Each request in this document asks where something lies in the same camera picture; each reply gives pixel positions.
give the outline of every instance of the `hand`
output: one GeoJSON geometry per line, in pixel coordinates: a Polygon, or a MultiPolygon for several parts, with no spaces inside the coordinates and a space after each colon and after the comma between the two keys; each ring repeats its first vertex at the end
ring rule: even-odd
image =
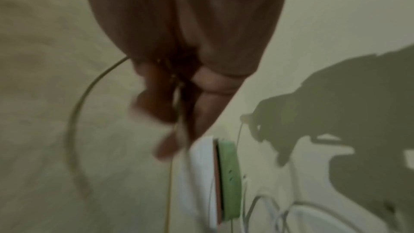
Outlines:
{"type": "MultiPolygon", "coordinates": [[[[134,63],[134,68],[144,77],[146,90],[138,95],[133,108],[163,123],[174,124],[177,118],[173,109],[174,86],[170,72],[154,62],[134,63]]],[[[197,64],[196,60],[174,63],[174,69],[186,82],[184,95],[192,143],[214,124],[245,78],[223,76],[197,64]]],[[[154,154],[165,160],[178,150],[176,135],[172,132],[157,146],[154,154]]]]}

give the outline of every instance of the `thin wire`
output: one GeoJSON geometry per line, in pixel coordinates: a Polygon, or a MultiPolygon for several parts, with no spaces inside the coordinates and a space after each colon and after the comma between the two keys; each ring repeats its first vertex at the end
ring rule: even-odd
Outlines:
{"type": "Polygon", "coordinates": [[[107,217],[105,211],[99,205],[99,202],[94,197],[94,191],[92,186],[88,181],[88,177],[85,172],[82,170],[78,152],[76,150],[76,131],[77,124],[82,110],[83,105],[85,104],[86,98],[94,88],[94,86],[109,72],[114,70],[116,67],[127,61],[129,58],[124,57],[105,71],[103,71],[97,78],[95,78],[89,86],[86,88],[82,96],[79,98],[75,107],[73,108],[72,113],[70,114],[66,136],[65,136],[65,152],[66,152],[66,164],[70,171],[73,183],[76,190],[78,191],[79,196],[83,200],[85,207],[91,216],[92,220],[97,224],[99,232],[101,233],[111,233],[112,226],[110,225],[110,220],[107,217]]]}

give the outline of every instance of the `green and white device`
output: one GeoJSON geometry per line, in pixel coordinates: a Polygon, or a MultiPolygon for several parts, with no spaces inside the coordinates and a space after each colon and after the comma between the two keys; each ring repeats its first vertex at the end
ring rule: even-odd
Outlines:
{"type": "Polygon", "coordinates": [[[182,207],[201,219],[211,229],[223,222],[240,217],[242,204],[242,176],[235,143],[203,137],[189,150],[193,166],[182,163],[179,174],[179,193],[182,207]],[[200,192],[192,192],[188,169],[197,176],[200,192]],[[195,195],[202,198],[203,212],[197,210],[195,195]]]}

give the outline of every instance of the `green panel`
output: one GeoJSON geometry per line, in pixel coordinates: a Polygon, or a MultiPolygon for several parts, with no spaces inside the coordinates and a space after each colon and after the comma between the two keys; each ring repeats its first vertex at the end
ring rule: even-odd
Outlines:
{"type": "Polygon", "coordinates": [[[218,140],[220,178],[223,200],[223,221],[240,217],[242,176],[234,142],[218,140]]]}

